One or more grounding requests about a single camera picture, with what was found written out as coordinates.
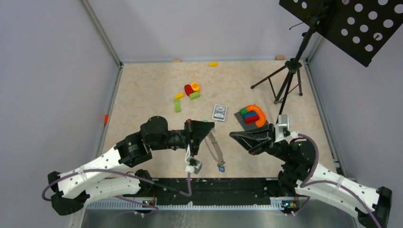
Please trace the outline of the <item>red lego brick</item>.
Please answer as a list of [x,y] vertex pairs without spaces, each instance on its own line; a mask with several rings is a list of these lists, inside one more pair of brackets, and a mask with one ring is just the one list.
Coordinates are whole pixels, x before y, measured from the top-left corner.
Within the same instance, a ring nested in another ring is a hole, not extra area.
[[244,117],[244,122],[246,124],[250,124],[250,123],[255,123],[259,119],[260,119],[260,117],[258,115],[250,115],[250,116]]

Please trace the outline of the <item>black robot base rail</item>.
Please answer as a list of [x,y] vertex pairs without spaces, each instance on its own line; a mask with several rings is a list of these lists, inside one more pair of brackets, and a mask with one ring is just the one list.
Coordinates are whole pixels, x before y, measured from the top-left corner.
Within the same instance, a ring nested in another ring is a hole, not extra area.
[[190,202],[195,206],[253,206],[268,205],[273,197],[284,197],[277,180],[266,178],[195,178],[190,180],[192,195],[186,178],[160,178],[156,185],[141,183],[134,197],[149,197],[160,206],[179,206]]

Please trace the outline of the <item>grey lego baseplate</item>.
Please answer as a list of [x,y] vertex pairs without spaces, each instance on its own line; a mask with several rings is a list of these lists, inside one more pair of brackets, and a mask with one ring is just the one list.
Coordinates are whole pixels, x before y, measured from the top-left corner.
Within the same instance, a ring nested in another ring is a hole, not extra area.
[[238,111],[237,113],[234,114],[234,116],[236,117],[236,119],[238,120],[238,122],[240,123],[240,125],[242,126],[242,128],[244,130],[252,130],[252,129],[257,129],[258,127],[255,125],[255,123],[249,123],[246,124],[244,122],[244,117],[243,115],[240,114],[240,111]]

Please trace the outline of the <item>red cylinder block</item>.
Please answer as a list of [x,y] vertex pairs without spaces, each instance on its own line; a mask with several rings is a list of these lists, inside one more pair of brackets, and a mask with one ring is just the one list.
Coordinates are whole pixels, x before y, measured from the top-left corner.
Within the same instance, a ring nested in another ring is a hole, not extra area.
[[193,88],[192,88],[192,86],[190,84],[186,84],[184,86],[184,91],[185,91],[187,96],[190,96],[190,94],[194,93],[194,90],[193,90]]

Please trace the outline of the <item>green rectangular block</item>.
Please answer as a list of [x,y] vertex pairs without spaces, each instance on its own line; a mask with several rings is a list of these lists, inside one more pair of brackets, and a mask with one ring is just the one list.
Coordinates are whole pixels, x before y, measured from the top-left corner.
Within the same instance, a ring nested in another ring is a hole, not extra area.
[[194,99],[197,99],[197,98],[199,98],[200,97],[200,93],[197,91],[197,92],[193,92],[193,93],[191,93],[190,95],[189,95],[189,98],[191,99],[191,100],[194,100]]

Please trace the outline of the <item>black tripod stand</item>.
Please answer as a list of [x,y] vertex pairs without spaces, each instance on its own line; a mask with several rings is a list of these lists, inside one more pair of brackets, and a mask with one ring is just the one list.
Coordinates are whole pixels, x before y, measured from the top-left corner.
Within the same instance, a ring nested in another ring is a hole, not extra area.
[[275,96],[275,104],[278,104],[279,102],[281,102],[281,107],[279,110],[279,115],[283,113],[283,109],[286,103],[286,99],[287,96],[289,94],[289,90],[291,87],[291,83],[293,80],[294,75],[297,75],[297,80],[298,80],[298,84],[296,87],[298,87],[299,89],[299,95],[302,96],[302,86],[301,86],[301,78],[300,78],[300,68],[302,67],[302,64],[300,63],[300,59],[302,57],[303,52],[305,51],[305,49],[307,48],[309,41],[312,37],[312,35],[317,31],[317,23],[320,21],[319,17],[317,16],[312,16],[308,21],[307,24],[309,25],[309,29],[307,32],[303,33],[303,40],[299,46],[298,52],[296,54],[296,56],[294,58],[291,58],[290,60],[286,61],[284,66],[282,66],[281,68],[279,68],[278,70],[274,71],[273,73],[271,73],[270,75],[268,75],[267,77],[265,77],[264,79],[260,80],[259,82],[257,82],[256,84],[252,85],[250,88],[254,89],[255,87],[257,87],[258,85],[262,84],[265,81],[270,81],[270,85],[272,85],[270,78],[273,77],[274,75],[278,74],[280,71],[284,70],[284,69],[288,69],[288,73],[286,75],[286,78],[283,81],[283,84],[279,90],[279,92],[273,93]]

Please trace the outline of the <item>blue lego brick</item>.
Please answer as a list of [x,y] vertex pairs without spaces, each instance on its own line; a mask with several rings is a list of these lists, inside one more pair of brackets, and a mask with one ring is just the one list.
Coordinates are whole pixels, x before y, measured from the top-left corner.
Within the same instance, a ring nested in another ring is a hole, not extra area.
[[252,117],[252,116],[259,116],[255,111],[250,111],[247,114],[243,115],[244,118]]

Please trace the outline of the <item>orange curved lego tube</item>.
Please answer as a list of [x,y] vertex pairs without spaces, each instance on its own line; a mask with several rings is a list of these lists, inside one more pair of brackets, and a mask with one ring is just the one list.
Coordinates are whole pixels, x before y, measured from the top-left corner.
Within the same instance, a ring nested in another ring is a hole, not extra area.
[[266,116],[265,116],[265,114],[263,113],[263,111],[261,110],[260,107],[258,107],[255,104],[252,104],[252,105],[246,106],[245,108],[246,108],[247,111],[256,112],[257,116],[259,117],[259,119],[255,122],[255,125],[257,127],[262,127],[266,123],[266,120],[267,120]]

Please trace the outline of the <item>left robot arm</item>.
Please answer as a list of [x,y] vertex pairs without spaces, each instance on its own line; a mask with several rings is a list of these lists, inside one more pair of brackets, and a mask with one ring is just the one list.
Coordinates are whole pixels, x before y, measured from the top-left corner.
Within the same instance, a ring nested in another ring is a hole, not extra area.
[[202,162],[195,155],[214,127],[213,122],[188,119],[182,130],[168,130],[164,117],[153,116],[140,126],[140,131],[125,137],[94,160],[72,171],[49,173],[42,198],[51,202],[57,214],[64,216],[110,197],[137,193],[147,196],[155,184],[148,173],[141,171],[136,176],[126,171],[152,159],[153,151],[184,149],[187,177],[198,174]]

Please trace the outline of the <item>orange round block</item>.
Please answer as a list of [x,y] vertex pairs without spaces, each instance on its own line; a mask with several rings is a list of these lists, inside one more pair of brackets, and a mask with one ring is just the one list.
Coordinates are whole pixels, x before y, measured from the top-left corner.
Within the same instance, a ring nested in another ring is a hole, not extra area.
[[200,90],[200,85],[197,82],[190,83],[190,86],[194,92],[198,92]]

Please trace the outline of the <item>perforated metal keyring plate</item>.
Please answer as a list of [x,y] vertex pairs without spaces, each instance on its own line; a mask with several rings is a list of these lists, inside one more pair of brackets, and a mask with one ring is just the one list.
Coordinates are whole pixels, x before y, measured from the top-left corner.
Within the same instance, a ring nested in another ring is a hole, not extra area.
[[207,149],[209,150],[211,156],[216,161],[217,166],[223,166],[225,164],[222,150],[214,136],[214,131],[210,131],[206,138],[204,139]]

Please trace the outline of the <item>playing card deck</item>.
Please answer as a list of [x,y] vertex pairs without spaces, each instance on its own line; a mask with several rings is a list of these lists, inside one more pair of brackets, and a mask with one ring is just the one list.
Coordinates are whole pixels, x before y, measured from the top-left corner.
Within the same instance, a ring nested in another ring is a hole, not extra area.
[[224,122],[226,118],[227,109],[228,108],[225,105],[216,104],[214,106],[211,119],[215,121]]

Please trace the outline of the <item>black perforated panel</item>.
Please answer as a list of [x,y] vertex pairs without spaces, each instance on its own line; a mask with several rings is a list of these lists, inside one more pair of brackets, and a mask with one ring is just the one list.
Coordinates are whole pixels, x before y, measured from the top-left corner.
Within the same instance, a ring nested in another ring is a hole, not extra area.
[[281,0],[279,5],[367,67],[403,23],[401,0]]

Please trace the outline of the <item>green lego brick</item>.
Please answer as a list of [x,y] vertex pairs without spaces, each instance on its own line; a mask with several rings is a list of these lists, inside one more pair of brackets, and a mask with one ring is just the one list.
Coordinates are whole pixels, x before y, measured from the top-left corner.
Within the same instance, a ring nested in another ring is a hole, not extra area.
[[241,114],[241,115],[245,115],[245,114],[247,114],[247,113],[248,113],[248,110],[247,110],[246,107],[240,109],[240,114]]

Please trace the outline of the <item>yellow rectangular block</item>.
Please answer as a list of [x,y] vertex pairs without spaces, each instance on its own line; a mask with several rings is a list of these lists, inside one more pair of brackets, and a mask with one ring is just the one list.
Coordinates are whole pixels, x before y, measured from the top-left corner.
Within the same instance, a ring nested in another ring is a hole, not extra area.
[[177,94],[174,95],[175,99],[180,99],[180,98],[183,98],[183,97],[184,97],[184,93],[177,93]]

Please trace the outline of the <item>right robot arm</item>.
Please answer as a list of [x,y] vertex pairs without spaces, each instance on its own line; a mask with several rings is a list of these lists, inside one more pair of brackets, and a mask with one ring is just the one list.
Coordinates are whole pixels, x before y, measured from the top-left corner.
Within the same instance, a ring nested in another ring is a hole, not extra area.
[[319,163],[318,147],[310,137],[291,132],[284,123],[229,136],[251,155],[266,152],[284,162],[278,174],[281,194],[319,200],[357,218],[366,228],[387,227],[392,191],[366,187],[327,169]]

